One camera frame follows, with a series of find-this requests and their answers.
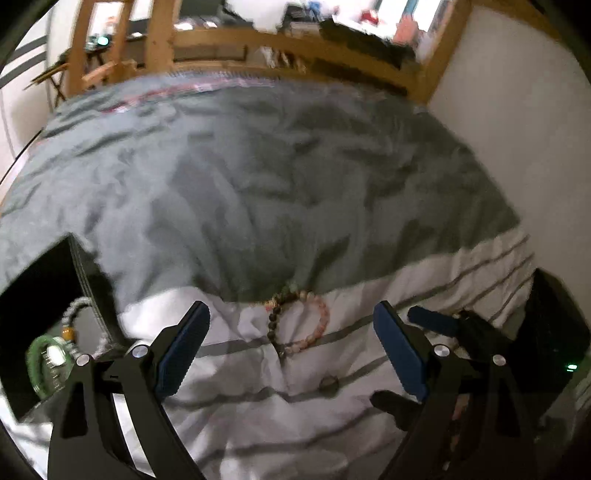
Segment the grey white striped duvet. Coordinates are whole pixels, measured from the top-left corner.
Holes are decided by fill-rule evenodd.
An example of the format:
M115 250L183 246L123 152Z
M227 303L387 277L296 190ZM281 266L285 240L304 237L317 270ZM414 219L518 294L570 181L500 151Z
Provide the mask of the grey white striped duvet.
M531 291L521 221L429 111L338 83L177 74L77 96L1 207L1 283L73 235L150 342L211 329L166 412L211 479L375 479L403 440L372 325L388 301L502 326Z

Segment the cluttered wooden desk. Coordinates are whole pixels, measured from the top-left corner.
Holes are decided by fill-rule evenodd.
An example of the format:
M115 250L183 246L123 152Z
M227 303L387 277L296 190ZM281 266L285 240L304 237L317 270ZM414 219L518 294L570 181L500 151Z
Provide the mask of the cluttered wooden desk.
M352 28L327 17L310 4L288 3L283 8L283 18L273 29L256 26L252 19L238 13L231 4L222 1L211 17L205 17L186 27L173 25L176 31L197 29L240 28L259 32L283 34L291 37L314 36L332 41L346 48L370 55L395 67L418 67L413 48L396 44L378 35ZM346 83L375 85L391 89L403 96L406 91L385 82L363 75L359 71L329 64L321 60L297 58L293 54L269 47L249 48L242 45L199 45L176 47L173 53L176 70L211 70L277 79L337 80Z

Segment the black jewelry box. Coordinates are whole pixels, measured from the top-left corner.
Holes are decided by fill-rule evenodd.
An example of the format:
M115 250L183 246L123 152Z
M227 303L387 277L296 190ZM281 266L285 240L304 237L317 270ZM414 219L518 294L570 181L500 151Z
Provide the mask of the black jewelry box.
M79 297L92 299L109 332L110 347L104 355L125 352L129 341L119 327L111 285L71 234L39 256L1 294L1 384L19 422L45 422L55 414L64 387L41 401L29 380L26 353L41 335L61 337L63 313Z

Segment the wooden folding side table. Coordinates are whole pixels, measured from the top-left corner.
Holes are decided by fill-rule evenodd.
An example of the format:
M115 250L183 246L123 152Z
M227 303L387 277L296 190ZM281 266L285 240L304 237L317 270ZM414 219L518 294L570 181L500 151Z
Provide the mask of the wooden folding side table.
M102 67L106 63L105 55L107 52L107 46L86 49L84 73L88 74L96 68ZM68 75L68 55L69 51L64 51L51 67L34 77L25 87L25 90L27 90L33 86L45 84L47 86L46 96L51 110L54 110L66 100L65 86Z

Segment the wooden bed frame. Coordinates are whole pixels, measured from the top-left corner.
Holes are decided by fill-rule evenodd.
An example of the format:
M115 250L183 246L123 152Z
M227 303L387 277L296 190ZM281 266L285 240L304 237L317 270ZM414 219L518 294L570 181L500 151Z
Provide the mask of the wooden bed frame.
M414 102L427 104L453 57L475 6L518 20L566 45L583 71L590 73L590 34L585 33L581 26L575 26L574 19L562 15L558 5L551 1L453 1L444 14L443 26L436 35L431 53L416 68L395 67L370 55L314 36L297 38L240 28L176 31L173 26L175 3L154 1L148 22L145 69L149 73L175 70L173 53L176 47L269 47L293 54L297 58L321 60L359 71L363 75L405 90L407 98Z

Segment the white wardrobe grey stripes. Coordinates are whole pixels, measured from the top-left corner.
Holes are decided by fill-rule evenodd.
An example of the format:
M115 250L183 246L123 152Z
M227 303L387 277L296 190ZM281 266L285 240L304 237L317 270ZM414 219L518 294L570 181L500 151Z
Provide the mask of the white wardrobe grey stripes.
M47 90L31 81L48 66L52 10L24 34L1 69L1 186L18 174L52 108Z

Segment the green jade bangle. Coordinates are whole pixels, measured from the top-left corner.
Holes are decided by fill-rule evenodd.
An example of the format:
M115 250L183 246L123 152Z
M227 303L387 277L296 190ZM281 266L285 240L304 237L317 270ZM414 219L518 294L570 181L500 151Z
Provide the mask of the green jade bangle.
M33 340L26 353L26 366L31 386L41 401L64 387L78 354L72 340L51 335Z

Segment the wooden ladder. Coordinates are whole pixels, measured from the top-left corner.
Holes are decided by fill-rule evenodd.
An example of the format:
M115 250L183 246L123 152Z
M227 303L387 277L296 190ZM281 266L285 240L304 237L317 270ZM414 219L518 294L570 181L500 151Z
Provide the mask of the wooden ladder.
M91 46L89 29L97 4L101 1L84 0L78 10L67 59L67 98L100 85L124 82L137 74L136 61L124 58L134 1L114 1L118 15L114 19L113 32L96 37Z

